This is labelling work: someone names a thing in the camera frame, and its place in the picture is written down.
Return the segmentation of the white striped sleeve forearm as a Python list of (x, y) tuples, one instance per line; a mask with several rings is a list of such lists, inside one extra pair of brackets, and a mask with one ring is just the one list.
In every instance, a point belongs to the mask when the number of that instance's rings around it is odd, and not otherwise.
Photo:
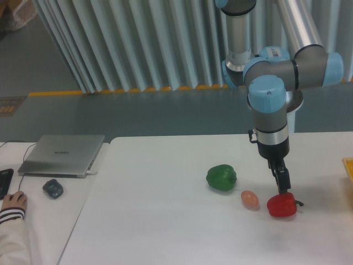
[(1, 264), (32, 264), (25, 210), (1, 210)]

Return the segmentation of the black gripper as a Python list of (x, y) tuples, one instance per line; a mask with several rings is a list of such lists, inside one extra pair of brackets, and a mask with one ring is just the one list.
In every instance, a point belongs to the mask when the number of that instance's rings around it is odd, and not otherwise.
[(291, 189), (290, 174), (286, 168), (284, 160), (281, 160), (276, 165), (277, 160), (283, 159), (290, 150), (289, 137), (280, 144), (266, 145), (257, 142), (258, 151), (261, 157), (268, 160), (268, 168), (277, 181), (279, 194), (285, 194)]

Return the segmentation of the person's hand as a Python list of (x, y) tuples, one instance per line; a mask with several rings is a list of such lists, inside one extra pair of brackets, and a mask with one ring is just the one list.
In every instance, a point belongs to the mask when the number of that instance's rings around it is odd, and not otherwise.
[(27, 204), (27, 196), (22, 191), (17, 191), (14, 194), (5, 195), (1, 207), (1, 220), (7, 220), (11, 218), (24, 219)]

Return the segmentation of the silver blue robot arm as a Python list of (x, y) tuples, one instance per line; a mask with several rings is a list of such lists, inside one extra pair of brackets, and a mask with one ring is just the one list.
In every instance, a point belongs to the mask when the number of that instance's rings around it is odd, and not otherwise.
[(344, 75), (341, 55), (326, 52), (305, 1), (276, 1), (290, 46), (290, 56), (279, 47), (266, 47), (252, 55), (250, 14), (256, 1), (217, 1), (226, 16), (228, 54), (224, 80), (246, 86), (254, 128), (249, 140), (258, 147), (276, 179), (278, 191), (291, 187), (284, 158), (289, 152), (287, 93), (339, 83)]

